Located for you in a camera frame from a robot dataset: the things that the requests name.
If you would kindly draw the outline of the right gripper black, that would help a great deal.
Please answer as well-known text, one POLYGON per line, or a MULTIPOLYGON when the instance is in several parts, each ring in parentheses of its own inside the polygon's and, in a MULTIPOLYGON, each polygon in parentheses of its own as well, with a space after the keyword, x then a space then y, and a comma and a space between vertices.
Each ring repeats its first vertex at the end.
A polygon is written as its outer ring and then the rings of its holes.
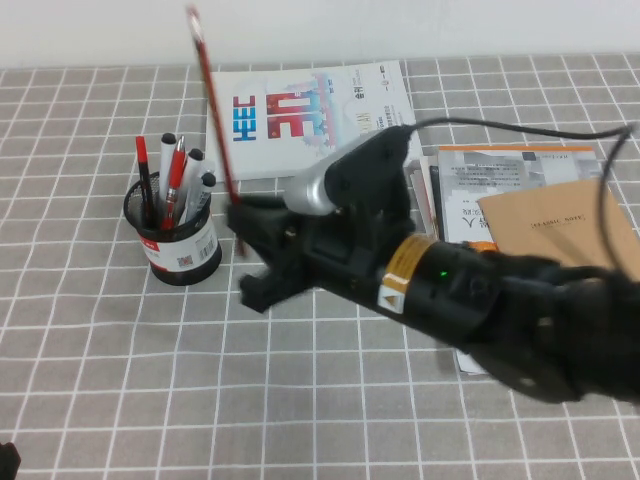
POLYGON ((280 196, 240 196, 226 206, 228 227, 265 263, 244 275, 241 304, 264 313, 319 286, 360 305, 375 305, 385 263, 401 240, 401 217, 364 208, 342 208, 306 217, 280 196))

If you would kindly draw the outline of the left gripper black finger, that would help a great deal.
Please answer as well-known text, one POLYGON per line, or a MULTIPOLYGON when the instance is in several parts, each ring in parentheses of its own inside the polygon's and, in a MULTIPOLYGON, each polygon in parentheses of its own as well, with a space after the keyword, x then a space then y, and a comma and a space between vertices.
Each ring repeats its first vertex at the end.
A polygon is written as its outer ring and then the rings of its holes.
POLYGON ((15 480, 21 464, 21 456, 11 443, 0 445, 0 480, 15 480))

